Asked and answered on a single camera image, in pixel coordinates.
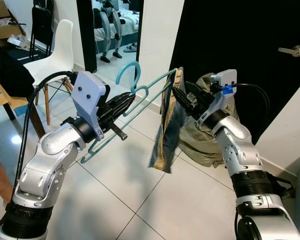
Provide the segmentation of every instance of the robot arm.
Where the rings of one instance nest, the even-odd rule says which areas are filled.
[[[110,63],[110,60],[107,58],[107,53],[109,51],[110,44],[111,44],[111,28],[108,19],[109,17],[112,17],[113,25],[116,31],[114,35],[115,48],[112,55],[119,59],[122,58],[122,56],[119,54],[119,48],[121,46],[121,41],[122,41],[122,28],[121,28],[120,18],[117,13],[118,10],[119,10],[118,0],[111,0],[111,1],[106,0],[104,1],[103,7],[101,8],[101,12],[100,12],[102,27],[104,30],[103,54],[100,57],[100,59],[106,63]]]
[[[237,197],[236,209],[241,216],[238,224],[235,223],[238,240],[300,240],[281,198],[274,193],[249,130],[223,112],[236,93],[231,87],[237,81],[236,70],[226,70],[211,77],[211,89],[225,86],[215,97],[196,84],[186,82],[187,88],[196,96],[197,104],[191,103],[178,88],[172,90],[187,115],[197,120],[199,126],[209,127],[222,149]]]
[[[45,240],[65,174],[78,152],[92,140],[103,139],[109,129],[122,140],[127,138],[114,121],[135,97],[127,92],[106,102],[109,92],[110,87],[91,73],[78,74],[71,95],[78,117],[66,119],[37,143],[35,155],[23,168],[6,208],[0,240]]]

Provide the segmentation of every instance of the hanger hook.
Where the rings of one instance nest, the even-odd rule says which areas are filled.
[[[132,62],[128,63],[127,65],[125,65],[123,68],[121,68],[121,70],[118,72],[118,75],[116,76],[115,84],[118,85],[120,83],[123,73],[125,72],[125,70],[127,70],[127,68],[129,68],[131,66],[135,66],[135,68],[136,68],[136,78],[130,88],[131,94],[134,95],[134,94],[136,94],[135,88],[137,86],[137,83],[139,82],[140,75],[141,75],[140,64],[137,61],[132,61]]]

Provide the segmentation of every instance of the black chair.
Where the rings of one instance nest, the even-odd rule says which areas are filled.
[[[30,58],[34,58],[35,42],[46,45],[45,56],[51,55],[51,47],[54,33],[52,24],[54,18],[54,2],[53,0],[34,0],[32,8],[32,31],[30,41]]]

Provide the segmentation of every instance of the black wire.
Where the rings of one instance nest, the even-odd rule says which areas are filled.
[[[234,217],[234,233],[235,233],[235,239],[236,240],[239,240],[239,237],[238,237],[238,227],[237,227],[237,224],[238,224],[238,209],[235,208],[235,217]]]
[[[261,87],[259,87],[258,85],[251,84],[251,83],[235,83],[235,84],[232,84],[232,86],[233,87],[252,88],[252,89],[257,90],[262,95],[262,98],[264,100],[264,106],[265,106],[265,114],[264,114],[264,118],[263,118],[263,121],[262,121],[262,126],[261,126],[261,128],[259,130],[259,134],[258,134],[259,136],[261,136],[262,131],[267,126],[267,121],[268,121],[268,118],[270,116],[270,100],[269,100],[269,97],[268,97],[267,93]],[[252,143],[253,144],[257,143],[257,139],[254,138],[253,136],[252,136]]]
[[[18,159],[18,164],[17,164],[17,168],[16,168],[14,186],[13,186],[13,191],[12,191],[12,196],[11,196],[11,199],[10,199],[10,203],[12,203],[12,198],[13,198],[14,192],[17,189],[17,185],[18,185],[20,175],[21,175],[21,172],[22,172],[22,165],[24,163],[24,157],[25,157],[25,151],[26,151],[30,111],[31,111],[31,109],[34,105],[34,100],[35,100],[38,92],[44,87],[44,85],[48,81],[50,81],[51,79],[53,79],[55,77],[62,76],[62,75],[66,75],[68,77],[71,77],[72,74],[74,74],[74,73],[71,72],[71,71],[58,71],[58,72],[55,72],[55,73],[47,76],[44,80],[42,80],[39,83],[38,86],[36,86],[36,88],[34,89],[33,93],[31,94],[31,96],[28,100],[28,105],[27,105],[27,108],[26,108],[25,116],[24,116],[22,142],[21,142],[21,147],[20,147],[19,159]],[[6,213],[4,214],[4,216],[0,220],[0,226],[4,223],[5,218],[6,218]]]

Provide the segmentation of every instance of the doorframe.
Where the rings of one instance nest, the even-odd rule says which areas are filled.
[[[96,42],[94,33],[94,13],[92,9],[93,0],[76,0],[82,51],[84,59],[84,67],[88,72],[96,72],[98,69],[96,58]],[[139,61],[140,55],[140,42],[142,21],[144,14],[144,0],[139,0],[140,12],[139,12],[139,27],[138,27],[138,42],[136,47],[136,61]]]

